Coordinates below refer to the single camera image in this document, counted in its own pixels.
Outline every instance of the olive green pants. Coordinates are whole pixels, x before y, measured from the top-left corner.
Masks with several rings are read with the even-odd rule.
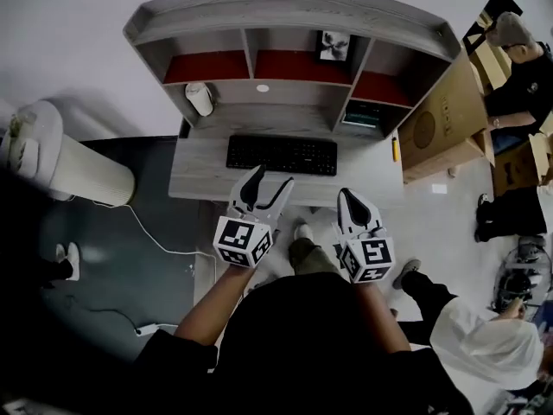
[[[305,275],[317,272],[338,273],[338,268],[328,258],[320,246],[310,239],[297,239],[289,249],[290,264],[296,275]]]

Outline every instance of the white floor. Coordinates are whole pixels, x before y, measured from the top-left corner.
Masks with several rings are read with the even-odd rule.
[[[447,193],[436,194],[435,190],[446,190]],[[474,242],[474,210],[478,196],[483,192],[491,195],[493,187],[489,163],[480,159],[462,165],[455,179],[443,173],[405,186],[404,207],[380,211],[394,240],[397,265],[379,286],[390,306],[398,309],[399,320],[420,318],[415,302],[403,292],[391,288],[391,281],[404,263],[414,257],[422,260],[421,271],[434,282],[446,284],[454,294],[465,298],[476,308],[489,306],[496,271],[502,258],[516,245],[516,240],[511,237],[493,239],[488,243]],[[224,213],[224,209],[221,207],[219,212]],[[321,209],[311,214],[306,207],[287,207],[279,220],[282,232],[275,246],[262,260],[251,285],[264,281],[269,275],[281,277],[293,274],[286,249],[298,216],[311,225],[316,243],[327,253],[334,253],[332,245],[336,240],[330,226],[331,222],[336,221],[334,211]],[[197,262],[194,302],[213,284],[212,260],[198,258]],[[473,404],[474,412],[483,413],[497,390],[484,381],[455,370],[448,371]]]

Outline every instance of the desk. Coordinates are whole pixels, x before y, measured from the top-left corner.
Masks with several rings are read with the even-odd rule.
[[[234,133],[258,133],[332,139],[338,144],[338,175],[307,176],[268,172],[259,188],[259,201],[268,201],[281,183],[293,176],[296,185],[289,205],[335,208],[341,188],[352,188],[377,208],[401,206],[404,179],[401,159],[393,161],[391,139],[332,133],[315,106],[267,105],[262,118],[251,105],[222,105],[203,118],[175,148],[169,196],[228,201],[232,185],[244,169],[226,167],[228,138]]]

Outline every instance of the yellow marker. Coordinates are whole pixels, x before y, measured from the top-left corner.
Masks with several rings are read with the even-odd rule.
[[[394,155],[394,162],[396,162],[399,160],[399,143],[395,137],[391,140],[391,151]]]

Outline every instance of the black keyboard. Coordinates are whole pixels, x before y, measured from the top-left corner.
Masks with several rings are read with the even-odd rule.
[[[233,135],[228,142],[226,167],[335,176],[338,149],[335,142],[310,138]]]

